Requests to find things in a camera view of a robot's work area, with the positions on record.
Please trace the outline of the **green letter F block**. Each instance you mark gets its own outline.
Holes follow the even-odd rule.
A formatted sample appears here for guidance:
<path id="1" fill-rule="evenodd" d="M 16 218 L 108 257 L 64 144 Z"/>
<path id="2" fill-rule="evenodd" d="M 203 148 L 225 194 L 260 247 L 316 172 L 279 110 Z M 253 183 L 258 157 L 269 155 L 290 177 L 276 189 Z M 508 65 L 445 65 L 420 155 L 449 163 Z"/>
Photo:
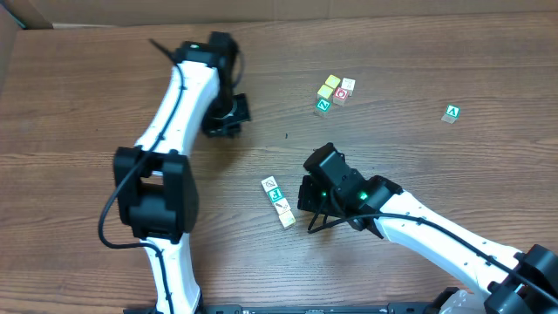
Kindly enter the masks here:
<path id="1" fill-rule="evenodd" d="M 279 187 L 269 190 L 267 194 L 272 203 L 276 203 L 284 198 L 282 190 Z"/>

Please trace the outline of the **white blue-edged picture block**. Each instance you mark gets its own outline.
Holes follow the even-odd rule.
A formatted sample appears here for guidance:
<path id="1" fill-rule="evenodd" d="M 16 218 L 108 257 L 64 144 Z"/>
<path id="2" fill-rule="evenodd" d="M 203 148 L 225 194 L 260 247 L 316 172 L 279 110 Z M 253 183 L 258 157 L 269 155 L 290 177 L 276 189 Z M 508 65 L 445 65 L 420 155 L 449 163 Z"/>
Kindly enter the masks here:
<path id="1" fill-rule="evenodd" d="M 278 187 L 277 183 L 276 183 L 276 179 L 274 176 L 270 176 L 264 180 L 261 181 L 263 190 L 268 193 L 269 191 L 275 189 Z"/>

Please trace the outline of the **yellow letter G block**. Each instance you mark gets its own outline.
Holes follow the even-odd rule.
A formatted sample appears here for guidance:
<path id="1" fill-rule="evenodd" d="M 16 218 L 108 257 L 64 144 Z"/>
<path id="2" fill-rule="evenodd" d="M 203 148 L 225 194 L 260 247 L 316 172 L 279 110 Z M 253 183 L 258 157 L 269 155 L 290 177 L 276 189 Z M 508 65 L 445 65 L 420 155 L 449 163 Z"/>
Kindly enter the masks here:
<path id="1" fill-rule="evenodd" d="M 296 218 L 290 210 L 279 215 L 279 220 L 285 229 L 292 227 L 296 223 Z"/>

